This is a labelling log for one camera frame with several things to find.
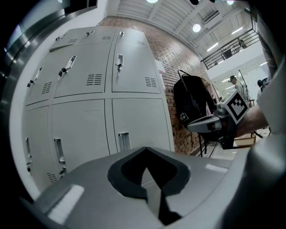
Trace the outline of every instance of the brick wall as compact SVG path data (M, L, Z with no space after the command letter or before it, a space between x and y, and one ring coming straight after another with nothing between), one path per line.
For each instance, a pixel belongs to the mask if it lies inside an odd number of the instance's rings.
M198 135L192 134L193 147L191 147L191 134L184 129L178 119L173 93L174 84L179 80L178 69L207 79L205 68L197 55L176 37L142 21L124 17L107 17L99 25L131 28L145 33L155 59L163 62L166 71L162 76L166 86L165 94L172 123L175 152L190 154L198 148Z

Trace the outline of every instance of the locker door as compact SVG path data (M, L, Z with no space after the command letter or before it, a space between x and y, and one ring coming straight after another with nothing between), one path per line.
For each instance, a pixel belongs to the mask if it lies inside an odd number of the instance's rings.
M162 99L120 98L113 99L112 106L118 151L123 150L123 141L126 145L125 133L130 148L150 146L170 150Z
M53 85L59 78L59 71L66 66L72 49L72 47L66 47L49 52L45 56L35 77L32 78L34 84L28 89L27 105L50 99Z
M110 47L111 43L76 46L71 55L76 58L72 67L60 78L55 97L104 92Z
M92 27L88 32L89 35L84 36L79 44L89 43L111 43L114 37L116 27L98 26Z
M116 42L120 44L147 48L144 33L132 29L119 28Z
M66 162L67 172L108 156L104 100L53 105L52 136L57 156Z
M60 37L60 40L55 41L55 43L49 50L53 51L59 48L75 44L78 41L78 39L81 39L86 35L86 32L89 31L89 29L90 27L71 29L67 31Z
M116 44L113 74L113 92L144 92L160 94L156 72L148 49ZM118 73L117 64L123 61Z
M59 170L53 163L54 154L51 153L48 143L47 115L47 106L28 110L25 113L24 141L26 150L31 155L29 158L32 161L29 164L31 174L40 191L44 191L59 179Z

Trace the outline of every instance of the human arm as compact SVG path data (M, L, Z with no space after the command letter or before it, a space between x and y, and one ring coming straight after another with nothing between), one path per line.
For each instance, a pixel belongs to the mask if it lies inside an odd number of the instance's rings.
M248 110L245 117L238 123L236 137L252 133L266 126L268 126L268 123L259 106L256 104Z

